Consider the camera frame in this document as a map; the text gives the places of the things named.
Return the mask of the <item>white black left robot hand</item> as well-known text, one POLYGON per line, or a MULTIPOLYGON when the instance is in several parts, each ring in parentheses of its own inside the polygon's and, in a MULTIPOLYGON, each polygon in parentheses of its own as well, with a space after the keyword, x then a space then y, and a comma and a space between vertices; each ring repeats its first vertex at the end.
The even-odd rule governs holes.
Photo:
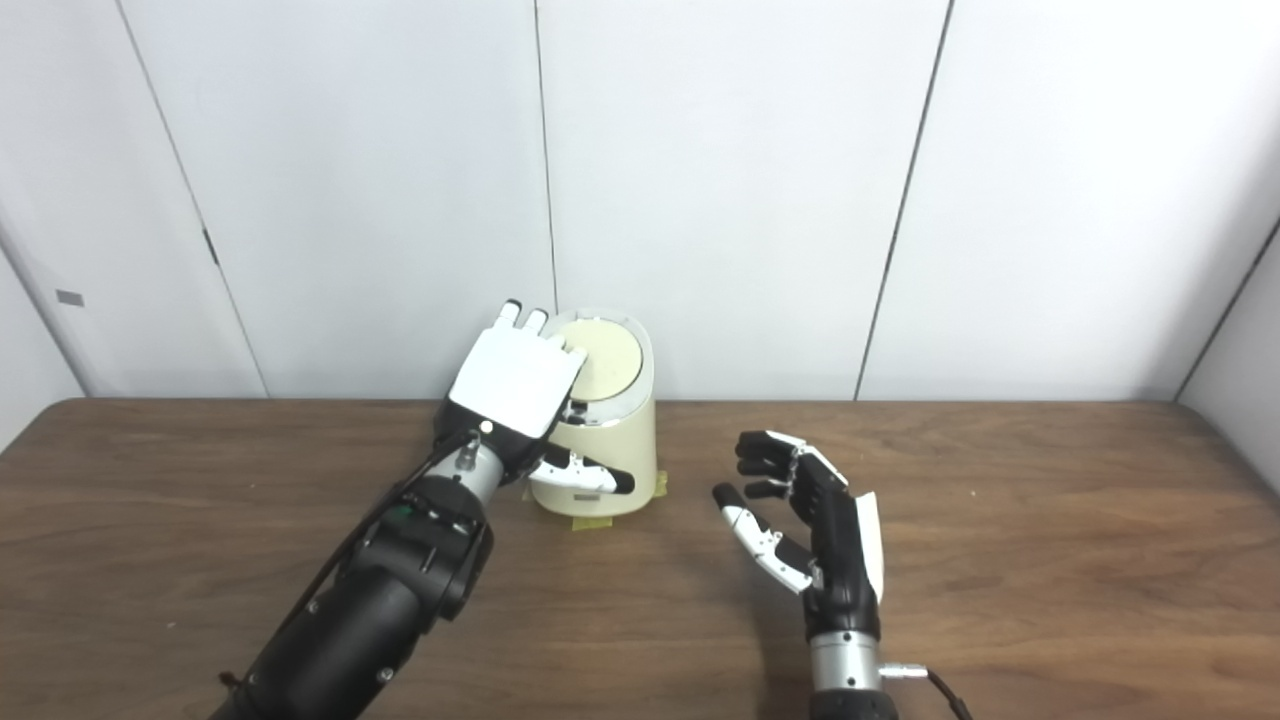
POLYGON ((477 445, 461 484, 481 503, 502 486, 531 478, 573 491, 630 495, 631 474, 550 442, 588 359, 559 336, 544 337, 548 315, 507 300, 467 352, 433 418, 435 443, 477 445))

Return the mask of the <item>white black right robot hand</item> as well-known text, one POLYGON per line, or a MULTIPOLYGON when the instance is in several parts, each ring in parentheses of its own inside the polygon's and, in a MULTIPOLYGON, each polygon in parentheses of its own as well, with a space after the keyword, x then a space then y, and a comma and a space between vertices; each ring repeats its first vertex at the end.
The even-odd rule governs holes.
POLYGON ((765 574, 794 592, 805 637, 865 635, 881 639, 881 593, 868 566, 860 509, 846 477, 803 438, 777 430, 745 430, 735 446, 737 471, 749 482, 712 491, 721 516, 765 574), (753 498, 780 498, 809 530, 809 543, 776 530, 755 514, 753 498))

